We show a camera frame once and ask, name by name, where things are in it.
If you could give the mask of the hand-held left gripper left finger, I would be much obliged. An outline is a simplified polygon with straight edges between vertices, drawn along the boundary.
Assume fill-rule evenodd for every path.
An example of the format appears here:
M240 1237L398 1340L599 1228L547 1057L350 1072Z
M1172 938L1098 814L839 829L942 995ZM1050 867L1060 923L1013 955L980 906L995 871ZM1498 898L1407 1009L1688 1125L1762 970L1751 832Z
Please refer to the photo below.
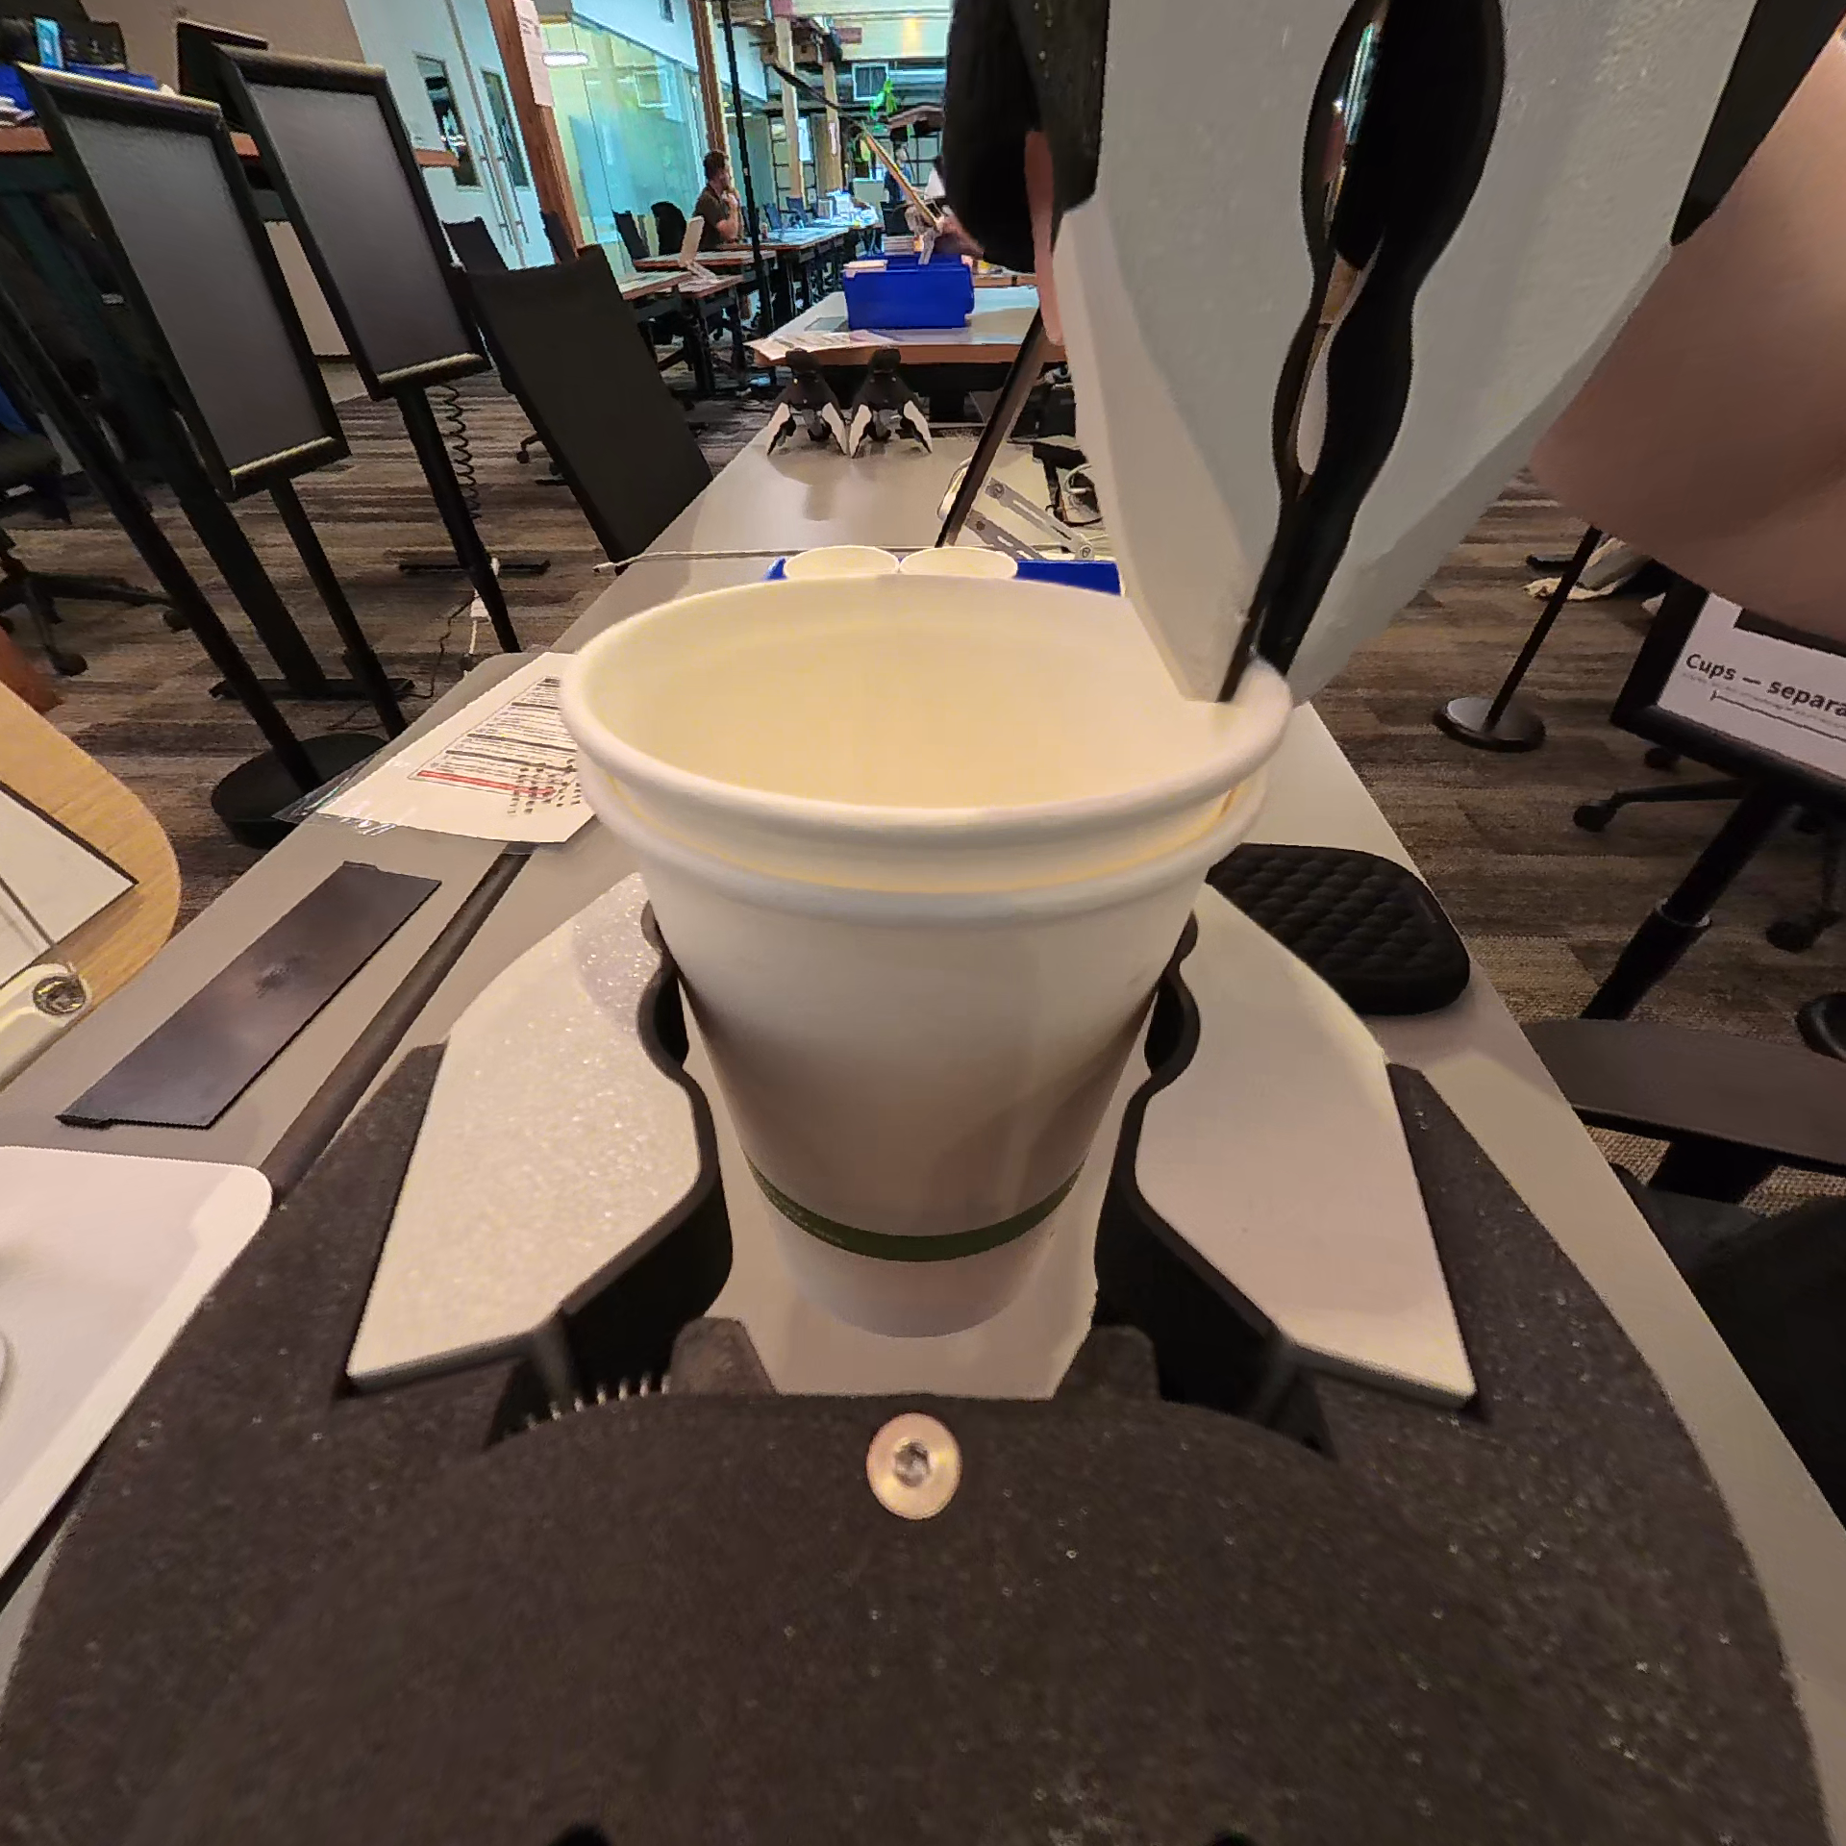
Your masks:
M638 876L447 1038L361 1314L362 1394L512 1360L543 1398L665 1379L731 1268L717 1125Z

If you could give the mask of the laminated paper sheet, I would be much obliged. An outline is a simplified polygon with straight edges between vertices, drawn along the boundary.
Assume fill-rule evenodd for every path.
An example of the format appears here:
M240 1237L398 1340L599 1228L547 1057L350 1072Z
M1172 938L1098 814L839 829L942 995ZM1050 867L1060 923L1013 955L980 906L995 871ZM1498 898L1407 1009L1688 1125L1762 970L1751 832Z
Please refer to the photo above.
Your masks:
M559 847L594 817L562 720L569 658L543 653L391 756L373 756L315 814L367 833L408 829L502 847Z

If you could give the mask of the framed floor sign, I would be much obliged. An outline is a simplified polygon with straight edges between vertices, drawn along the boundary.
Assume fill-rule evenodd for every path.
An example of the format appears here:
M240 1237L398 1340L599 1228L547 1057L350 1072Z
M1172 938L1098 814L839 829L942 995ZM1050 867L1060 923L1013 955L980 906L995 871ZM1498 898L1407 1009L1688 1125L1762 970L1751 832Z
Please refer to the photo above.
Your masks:
M1731 778L1844 800L1841 645L1691 582L1668 589L1609 720Z

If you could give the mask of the person's right forearm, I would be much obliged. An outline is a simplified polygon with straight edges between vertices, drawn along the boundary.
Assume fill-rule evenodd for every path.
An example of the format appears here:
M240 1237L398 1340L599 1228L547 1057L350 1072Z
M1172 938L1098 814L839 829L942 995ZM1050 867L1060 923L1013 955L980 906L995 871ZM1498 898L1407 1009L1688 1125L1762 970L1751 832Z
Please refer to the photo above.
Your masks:
M1844 50L1833 34L1530 470L1561 509L1844 640Z

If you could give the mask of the black floor lamp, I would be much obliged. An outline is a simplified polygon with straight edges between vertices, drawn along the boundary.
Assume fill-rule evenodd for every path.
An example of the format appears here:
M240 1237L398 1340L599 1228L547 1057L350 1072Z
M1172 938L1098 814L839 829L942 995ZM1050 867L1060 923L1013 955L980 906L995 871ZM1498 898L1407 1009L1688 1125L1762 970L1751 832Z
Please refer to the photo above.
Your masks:
M1516 694L1603 542L1604 535L1598 528L1591 526L1585 531L1575 553L1561 572L1557 588L1547 596L1539 621L1493 696L1450 700L1436 710L1433 725L1447 739L1463 747L1495 754L1522 754L1542 745L1542 720L1531 707L1520 706Z

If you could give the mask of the black framed sign easel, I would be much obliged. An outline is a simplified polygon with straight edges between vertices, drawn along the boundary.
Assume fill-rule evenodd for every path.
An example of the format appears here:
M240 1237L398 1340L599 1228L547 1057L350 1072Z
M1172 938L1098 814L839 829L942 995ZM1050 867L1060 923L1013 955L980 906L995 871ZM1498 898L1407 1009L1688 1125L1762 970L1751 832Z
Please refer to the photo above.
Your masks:
M297 480L350 459L220 109L24 65L4 357L264 750L212 804L250 849L408 725Z
M491 369L452 282L386 72L218 45L232 102L371 400L398 406L458 566L507 656L520 640L429 394Z

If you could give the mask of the black wrist rest pad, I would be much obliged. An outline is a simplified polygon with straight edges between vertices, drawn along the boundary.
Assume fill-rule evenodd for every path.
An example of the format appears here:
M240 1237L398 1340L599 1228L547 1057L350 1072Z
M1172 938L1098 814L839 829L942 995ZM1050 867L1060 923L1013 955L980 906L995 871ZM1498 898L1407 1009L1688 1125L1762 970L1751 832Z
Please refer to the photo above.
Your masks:
M1469 948L1438 898L1373 853L1249 842L1207 884L1363 1018L1422 1018L1470 987Z

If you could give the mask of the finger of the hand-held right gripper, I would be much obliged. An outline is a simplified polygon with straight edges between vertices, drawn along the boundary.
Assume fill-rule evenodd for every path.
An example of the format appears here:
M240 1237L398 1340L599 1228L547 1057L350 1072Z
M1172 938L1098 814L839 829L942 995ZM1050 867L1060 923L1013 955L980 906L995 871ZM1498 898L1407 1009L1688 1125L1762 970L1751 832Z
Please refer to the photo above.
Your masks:
M1390 4L1252 656L1309 702L1531 454L1668 258L1754 4Z
M1301 492L1369 4L1069 6L1050 26L1050 276L1123 584L1219 702Z

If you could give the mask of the black flat plate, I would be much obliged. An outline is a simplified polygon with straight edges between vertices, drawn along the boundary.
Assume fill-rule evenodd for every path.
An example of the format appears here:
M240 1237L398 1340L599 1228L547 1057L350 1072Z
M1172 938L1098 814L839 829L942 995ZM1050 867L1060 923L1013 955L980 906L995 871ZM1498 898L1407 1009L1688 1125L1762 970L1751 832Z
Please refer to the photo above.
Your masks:
M437 881L345 861L172 1013L60 1123L206 1131L429 902Z

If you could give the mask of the idle black white gripper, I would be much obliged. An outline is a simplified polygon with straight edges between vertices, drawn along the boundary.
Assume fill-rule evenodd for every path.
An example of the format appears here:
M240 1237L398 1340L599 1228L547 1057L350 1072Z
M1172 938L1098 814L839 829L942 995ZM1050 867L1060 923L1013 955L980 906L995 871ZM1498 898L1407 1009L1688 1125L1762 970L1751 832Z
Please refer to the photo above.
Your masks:
M932 422L903 376L903 357L895 345L871 353L864 383L847 415L847 456L860 457L869 447L892 437L917 443L924 454L935 451Z
M810 444L850 457L847 414L817 357L791 353L787 365L791 380L769 415L768 454L773 456L795 434L804 434Z

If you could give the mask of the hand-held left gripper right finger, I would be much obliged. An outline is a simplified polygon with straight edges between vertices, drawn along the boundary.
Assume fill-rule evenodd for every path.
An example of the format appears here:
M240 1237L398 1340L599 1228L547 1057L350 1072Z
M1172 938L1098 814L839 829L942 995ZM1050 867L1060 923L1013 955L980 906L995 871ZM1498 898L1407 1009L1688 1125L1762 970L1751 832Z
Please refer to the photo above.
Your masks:
M1193 913L1098 1210L1098 1320L1172 1400L1275 1416L1301 1379L1459 1411L1477 1384L1385 1052L1242 913Z

